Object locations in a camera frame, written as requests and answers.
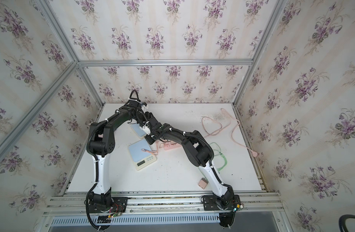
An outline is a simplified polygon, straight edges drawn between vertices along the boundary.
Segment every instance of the green cable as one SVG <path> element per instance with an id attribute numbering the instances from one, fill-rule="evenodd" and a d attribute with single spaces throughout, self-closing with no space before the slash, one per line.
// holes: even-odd
<path id="1" fill-rule="evenodd" d="M 211 146 L 211 144 L 216 144 L 216 146 L 217 146 L 220 150 L 213 149 L 213 151 L 218 151 L 219 154 L 217 154 L 217 155 L 220 155 L 220 156 L 224 159 L 224 165 L 223 165 L 222 167 L 220 167 L 220 168 L 217 169 L 217 171 L 220 172 L 220 171 L 227 165 L 227 160 L 226 160 L 224 154 L 221 152 L 220 146 L 219 146 L 217 143 L 215 143 L 215 142 L 210 143 L 210 146 Z"/>

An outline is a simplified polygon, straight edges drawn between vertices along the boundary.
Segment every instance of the cable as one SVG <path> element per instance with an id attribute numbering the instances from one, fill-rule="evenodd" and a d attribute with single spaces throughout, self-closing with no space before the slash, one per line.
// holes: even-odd
<path id="1" fill-rule="evenodd" d="M 204 124 L 203 124 L 203 119 L 204 119 L 204 118 L 208 118 L 208 119 L 210 119 L 211 121 L 220 124 L 220 128 L 217 129 L 216 131 L 212 132 L 212 133 L 208 133 L 208 131 L 206 130 L 206 128 L 204 127 Z M 223 128 L 223 125 L 222 125 L 220 122 L 218 122 L 218 121 L 216 121 L 216 120 L 213 120 L 213 119 L 210 118 L 210 117 L 203 116 L 202 119 L 201 119 L 202 127 L 203 127 L 204 131 L 208 134 L 208 135 L 204 136 L 204 138 L 209 137 L 209 136 L 218 135 L 223 129 L 227 128 L 227 127 L 231 124 L 231 122 L 232 122 L 232 121 L 230 120 L 230 118 L 228 118 L 228 119 L 229 119 L 229 124 L 227 124 L 227 125 Z"/>
<path id="2" fill-rule="evenodd" d="M 101 128 L 105 123 L 108 123 L 108 121 L 104 120 L 102 122 L 100 122 L 95 128 L 94 130 L 91 132 L 90 136 L 88 137 L 87 140 L 87 144 L 86 144 L 86 151 L 92 155 L 95 159 L 95 161 L 99 160 L 98 156 L 93 154 L 92 152 L 90 152 L 90 144 L 92 141 L 92 137 L 95 135 L 95 133 L 99 130 L 99 128 Z M 98 184 L 99 181 L 99 162 L 95 162 L 95 184 L 91 187 L 91 189 L 87 192 L 86 194 L 86 198 L 85 198 L 85 207 L 86 207 L 86 216 L 88 221 L 90 222 L 90 224 L 92 225 L 92 227 L 94 227 L 97 230 L 105 230 L 107 227 L 105 227 L 104 229 L 101 229 L 101 226 L 97 226 L 95 225 L 95 223 L 92 221 L 91 217 L 90 217 L 90 213 L 88 212 L 88 197 L 90 195 L 90 193 L 94 190 L 94 188 L 96 187 L 96 185 Z"/>
<path id="3" fill-rule="evenodd" d="M 224 159 L 224 165 L 223 165 L 222 167 L 220 167 L 220 168 L 217 169 L 217 171 L 220 172 L 220 171 L 227 165 L 227 160 L 226 160 L 226 158 L 225 158 L 225 155 L 221 152 L 221 148 L 220 148 L 220 146 L 219 146 L 217 143 L 212 142 L 212 143 L 210 143 L 210 146 L 211 146 L 211 144 L 213 144 L 213 143 L 216 144 L 216 146 L 218 146 L 218 148 L 220 149 L 220 150 L 215 150 L 215 149 L 213 149 L 213 151 L 218 151 L 218 152 L 219 152 L 218 155 L 220 155 L 220 156 Z"/>
<path id="4" fill-rule="evenodd" d="M 140 99 L 139 99 L 139 94 L 137 93 L 136 90 L 132 90 L 132 91 L 131 91 L 130 98 L 132 97 L 132 94 L 133 94 L 133 93 L 136 93 L 136 98 L 137 98 L 138 100 L 140 100 Z"/>
<path id="5" fill-rule="evenodd" d="M 144 151 L 144 152 L 148 152 L 148 153 L 150 153 L 152 155 L 158 155 L 158 147 L 157 147 L 156 151 L 149 151 L 149 150 L 144 149 L 144 148 L 142 148 L 141 150 Z"/>
<path id="6" fill-rule="evenodd" d="M 355 219 L 355 215 L 345 214 L 339 218 L 338 226 L 339 226 L 341 232 L 349 232 L 346 227 L 346 220 L 349 218 Z"/>
<path id="7" fill-rule="evenodd" d="M 256 157 L 256 156 L 259 154 L 258 152 L 255 152 L 255 151 L 253 151 L 252 149 L 250 149 L 250 148 L 248 148 L 248 147 L 246 147 L 246 146 L 240 144 L 239 142 L 235 141 L 234 138 L 233 138 L 233 133 L 234 133 L 235 129 L 236 129 L 237 127 L 239 127 L 240 121 L 239 121 L 238 119 L 234 118 L 233 116 L 231 116 L 231 114 L 229 114 L 229 112 L 227 112 L 226 109 L 224 109 L 224 108 L 221 108 L 221 113 L 222 113 L 225 117 L 229 118 L 230 123 L 231 123 L 231 118 L 233 118 L 235 121 L 238 122 L 238 124 L 232 129 L 232 133 L 231 133 L 231 139 L 232 139 L 232 141 L 235 142 L 236 144 L 238 144 L 238 145 L 244 147 L 244 148 L 247 148 L 248 150 L 251 151 L 252 156 L 253 156 L 253 157 Z M 227 126 L 229 126 L 230 123 L 229 123 L 228 125 L 226 125 L 224 128 L 222 128 L 222 129 L 220 128 L 220 129 L 218 129 L 218 130 L 212 132 L 211 134 L 209 134 L 209 135 L 207 135 L 207 136 L 210 136 L 210 135 L 217 135 L 217 134 L 220 133 L 223 129 L 225 129 Z M 202 126 L 203 126 L 204 131 L 207 132 L 206 129 L 204 128 L 203 118 L 202 118 Z"/>

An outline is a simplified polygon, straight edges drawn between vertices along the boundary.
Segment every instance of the black robot arm segment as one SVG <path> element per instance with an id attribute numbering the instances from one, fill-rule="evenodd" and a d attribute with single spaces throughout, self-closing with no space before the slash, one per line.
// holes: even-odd
<path id="1" fill-rule="evenodd" d="M 147 112 L 147 104 L 142 103 L 137 91 L 133 90 L 129 101 L 115 111 L 115 114 L 100 123 L 90 125 L 90 134 L 87 142 L 87 152 L 93 156 L 95 165 L 95 184 L 87 193 L 85 204 L 87 217 L 93 227 L 89 216 L 89 206 L 95 205 L 102 212 L 109 212 L 112 206 L 111 188 L 109 182 L 109 158 L 107 155 L 114 150 L 115 130 L 124 122 L 134 119 L 146 132 L 145 139 L 152 145 L 157 140 L 171 140 L 179 143 L 189 161 L 198 167 L 211 184 L 216 198 L 216 205 L 225 210 L 230 204 L 234 204 L 235 196 L 233 188 L 225 184 L 212 162 L 214 153 L 209 144 L 198 131 L 185 132 L 165 123 L 161 124 L 152 113 Z"/>

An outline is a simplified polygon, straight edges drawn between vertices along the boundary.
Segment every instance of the aluminum frame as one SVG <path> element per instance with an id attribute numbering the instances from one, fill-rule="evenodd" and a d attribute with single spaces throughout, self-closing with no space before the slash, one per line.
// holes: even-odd
<path id="1" fill-rule="evenodd" d="M 168 66 L 168 65 L 252 65 L 252 59 L 175 59 L 79 61 L 79 67 Z"/>

